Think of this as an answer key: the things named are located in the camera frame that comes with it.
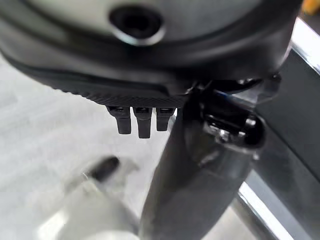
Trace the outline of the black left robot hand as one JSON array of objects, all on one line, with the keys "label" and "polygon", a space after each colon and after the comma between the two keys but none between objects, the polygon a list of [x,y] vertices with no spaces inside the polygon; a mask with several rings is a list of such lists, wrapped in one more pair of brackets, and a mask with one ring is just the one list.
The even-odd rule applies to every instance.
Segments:
[{"label": "black left robot hand", "polygon": [[142,240],[200,240],[265,146],[300,0],[3,0],[0,52],[18,71],[106,107],[118,132],[170,136]]}]

